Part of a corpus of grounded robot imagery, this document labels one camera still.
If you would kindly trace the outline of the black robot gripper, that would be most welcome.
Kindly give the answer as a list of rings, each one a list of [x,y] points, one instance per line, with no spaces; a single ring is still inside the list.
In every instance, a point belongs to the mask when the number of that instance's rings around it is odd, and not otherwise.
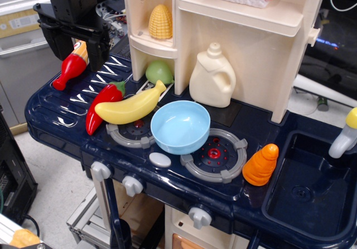
[[[50,0],[35,4],[43,35],[54,55],[64,61],[73,51],[72,37],[88,39],[86,48],[92,71],[109,59],[108,24],[97,15],[98,0]]]

